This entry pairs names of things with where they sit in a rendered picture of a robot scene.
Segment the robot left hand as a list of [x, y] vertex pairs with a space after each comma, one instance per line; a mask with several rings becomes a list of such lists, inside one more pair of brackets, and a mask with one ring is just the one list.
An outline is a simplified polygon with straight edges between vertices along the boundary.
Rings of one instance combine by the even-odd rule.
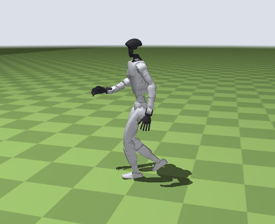
[[[146, 109], [146, 111], [147, 111], [147, 109]], [[145, 111], [145, 116], [143, 116], [143, 118], [138, 123], [138, 125], [139, 125], [142, 122], [142, 125], [141, 125], [140, 129], [142, 129], [142, 126], [144, 124], [143, 131], [144, 131], [145, 125], [146, 125], [145, 131], [147, 131], [147, 127], [148, 127], [148, 131], [150, 130], [150, 123], [151, 123], [150, 116], [152, 116], [152, 113], [153, 113], [153, 110], [152, 110], [151, 114], [147, 114], [146, 111]], [[149, 126], [148, 126], [148, 124], [149, 124]]]

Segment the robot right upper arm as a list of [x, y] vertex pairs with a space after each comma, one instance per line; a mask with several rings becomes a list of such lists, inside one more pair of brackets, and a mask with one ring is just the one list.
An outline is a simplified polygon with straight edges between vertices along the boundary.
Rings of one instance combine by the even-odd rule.
[[[129, 61], [129, 62], [130, 62], [130, 61]], [[128, 64], [129, 64], [129, 62], [128, 62]], [[123, 83], [124, 83], [127, 87], [131, 86], [130, 78], [129, 78], [129, 75], [128, 75], [128, 70], [127, 70], [127, 78], [124, 79]]]

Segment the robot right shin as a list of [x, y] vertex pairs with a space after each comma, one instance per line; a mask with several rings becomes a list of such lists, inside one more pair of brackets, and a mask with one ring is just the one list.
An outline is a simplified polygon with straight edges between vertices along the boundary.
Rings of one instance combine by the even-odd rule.
[[139, 154], [141, 154], [142, 156], [144, 156], [145, 158], [148, 158], [150, 160], [152, 160], [153, 162], [156, 162], [157, 164], [159, 163], [159, 161], [161, 161], [159, 158], [157, 158], [152, 151], [145, 146], [145, 144], [142, 143], [142, 146], [139, 149], [135, 149], [136, 152], [138, 152]]

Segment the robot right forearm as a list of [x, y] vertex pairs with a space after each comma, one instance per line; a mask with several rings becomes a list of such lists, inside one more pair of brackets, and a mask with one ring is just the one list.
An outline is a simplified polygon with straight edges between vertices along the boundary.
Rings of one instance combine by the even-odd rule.
[[[123, 80], [124, 81], [124, 80]], [[108, 94], [112, 94], [112, 93], [116, 93], [117, 91], [124, 89], [125, 88], [125, 84], [122, 82], [120, 82], [119, 84], [112, 86], [112, 90], [107, 90]]]

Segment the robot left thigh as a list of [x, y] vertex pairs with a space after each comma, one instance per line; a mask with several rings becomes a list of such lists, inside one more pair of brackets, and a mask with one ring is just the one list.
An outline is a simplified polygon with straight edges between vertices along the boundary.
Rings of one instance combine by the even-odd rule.
[[123, 143], [124, 143], [125, 149], [127, 144], [129, 144], [130, 142], [132, 142], [135, 145], [134, 141], [131, 139], [135, 135], [136, 131], [138, 130], [138, 127], [139, 127], [138, 119], [141, 120], [143, 116], [145, 116], [145, 111], [146, 111], [146, 108], [144, 107], [137, 108], [129, 118], [125, 126], [124, 137], [123, 137]]

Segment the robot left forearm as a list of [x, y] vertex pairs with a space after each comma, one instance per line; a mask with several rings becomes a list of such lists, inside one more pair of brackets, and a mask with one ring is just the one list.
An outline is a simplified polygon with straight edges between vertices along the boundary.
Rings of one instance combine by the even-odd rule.
[[154, 108], [154, 102], [156, 98], [155, 87], [153, 85], [148, 86], [148, 105], [147, 105], [147, 114], [151, 114]]

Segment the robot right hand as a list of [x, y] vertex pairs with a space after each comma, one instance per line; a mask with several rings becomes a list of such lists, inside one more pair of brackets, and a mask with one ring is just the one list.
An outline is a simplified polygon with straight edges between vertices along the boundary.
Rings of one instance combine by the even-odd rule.
[[102, 94], [102, 93], [107, 93], [107, 90], [112, 90], [111, 87], [106, 87], [106, 89], [104, 87], [101, 86], [96, 86], [96, 88], [93, 88], [91, 93], [94, 96], [95, 94]]

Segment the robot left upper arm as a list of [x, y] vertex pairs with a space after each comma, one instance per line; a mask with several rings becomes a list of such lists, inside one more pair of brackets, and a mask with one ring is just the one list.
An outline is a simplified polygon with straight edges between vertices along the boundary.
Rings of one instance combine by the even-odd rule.
[[138, 63], [136, 65], [136, 68], [137, 68], [138, 73], [144, 79], [144, 81], [146, 83], [148, 83], [148, 86], [153, 85], [155, 87], [155, 90], [156, 90], [156, 85], [155, 85], [152, 77], [149, 74], [149, 71], [148, 71], [148, 68], [147, 68], [146, 64], [145, 63]]

